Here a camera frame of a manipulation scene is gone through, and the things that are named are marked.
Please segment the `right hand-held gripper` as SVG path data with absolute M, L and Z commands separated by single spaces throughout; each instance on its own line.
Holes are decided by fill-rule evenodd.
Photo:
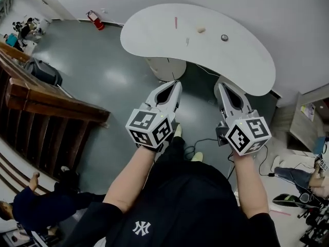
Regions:
M 272 137 L 264 117 L 252 110 L 245 94 L 229 83 L 219 82 L 214 93 L 226 118 L 216 127 L 218 144 L 230 144 L 240 156 L 258 152 Z

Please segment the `person's black t-shirt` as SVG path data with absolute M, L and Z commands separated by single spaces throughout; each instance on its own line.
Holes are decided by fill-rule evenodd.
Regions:
M 62 247 L 280 247 L 268 214 L 239 208 L 227 179 L 200 162 L 157 163 L 127 213 L 92 203 Z

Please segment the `blue plastic bin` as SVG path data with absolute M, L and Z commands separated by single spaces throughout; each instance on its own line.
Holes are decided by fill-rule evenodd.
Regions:
M 321 154 L 323 151 L 324 144 L 329 141 L 329 137 L 319 137 L 316 140 L 315 147 L 313 149 L 313 154 Z

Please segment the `white kidney-shaped table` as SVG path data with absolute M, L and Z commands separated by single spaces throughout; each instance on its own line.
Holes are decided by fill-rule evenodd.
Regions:
M 198 33 L 202 27 L 206 31 Z M 228 41 L 222 41 L 223 34 Z M 127 20 L 120 41 L 135 56 L 179 59 L 210 69 L 253 96 L 267 94 L 276 80 L 274 61 L 256 36 L 232 18 L 205 7 L 147 7 Z

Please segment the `person's left forearm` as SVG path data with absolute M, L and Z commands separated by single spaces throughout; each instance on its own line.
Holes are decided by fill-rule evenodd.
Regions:
M 103 203 L 127 212 L 134 204 L 148 178 L 156 156 L 155 151 L 139 147 L 129 163 L 111 183 Z

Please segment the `black bag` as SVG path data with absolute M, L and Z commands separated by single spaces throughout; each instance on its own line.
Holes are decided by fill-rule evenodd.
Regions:
M 62 85 L 62 76 L 59 71 L 42 60 L 30 58 L 26 62 L 24 70 L 47 84 L 53 86 Z

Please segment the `person's right forearm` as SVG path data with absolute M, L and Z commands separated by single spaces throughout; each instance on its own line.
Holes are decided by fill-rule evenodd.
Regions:
M 236 172 L 237 191 L 240 207 L 251 218 L 257 214 L 269 213 L 267 193 L 250 155 L 238 155 L 233 152 Z

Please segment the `white table pedestal base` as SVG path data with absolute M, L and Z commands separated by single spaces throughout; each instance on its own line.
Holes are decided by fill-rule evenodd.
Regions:
M 186 71 L 184 60 L 172 58 L 145 58 L 154 75 L 161 81 L 178 80 Z

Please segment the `yellow white paper label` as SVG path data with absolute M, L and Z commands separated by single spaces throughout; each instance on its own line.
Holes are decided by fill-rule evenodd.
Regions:
M 313 103 L 304 104 L 301 106 L 301 112 L 310 120 L 314 120 L 315 105 Z

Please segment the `black green shoe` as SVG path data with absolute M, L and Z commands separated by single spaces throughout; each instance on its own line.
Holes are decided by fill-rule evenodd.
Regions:
M 272 203 L 286 207 L 299 207 L 299 198 L 290 194 L 280 194 L 273 198 Z

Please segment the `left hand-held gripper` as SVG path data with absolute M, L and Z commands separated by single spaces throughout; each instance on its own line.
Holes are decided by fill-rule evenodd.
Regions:
M 164 83 L 132 111 L 125 127 L 136 144 L 157 149 L 173 133 L 181 93 L 180 81 Z

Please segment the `person's black trousers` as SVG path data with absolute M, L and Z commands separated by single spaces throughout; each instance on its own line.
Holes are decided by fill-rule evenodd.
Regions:
M 178 163 L 184 161 L 185 141 L 182 137 L 175 136 L 165 149 L 164 153 L 157 159 L 155 164 Z

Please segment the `grey wooden cabinet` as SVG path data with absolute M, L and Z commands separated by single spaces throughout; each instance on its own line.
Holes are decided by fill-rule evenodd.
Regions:
M 302 112 L 302 107 L 315 106 L 313 119 Z M 299 144 L 293 149 L 313 152 L 317 141 L 329 135 L 329 83 L 306 94 L 299 94 L 289 133 Z

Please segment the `red fire extinguisher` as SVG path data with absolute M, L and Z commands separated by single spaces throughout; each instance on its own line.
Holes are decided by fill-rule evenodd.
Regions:
M 99 31 L 104 29 L 104 23 L 100 20 L 99 16 L 93 10 L 90 10 L 86 15 Z

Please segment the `brown wooden stair railing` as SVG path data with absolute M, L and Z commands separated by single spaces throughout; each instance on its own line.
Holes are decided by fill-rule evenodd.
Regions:
M 90 131 L 110 112 L 68 97 L 26 73 L 28 55 L 0 42 L 0 139 L 33 166 L 57 178 L 76 169 Z

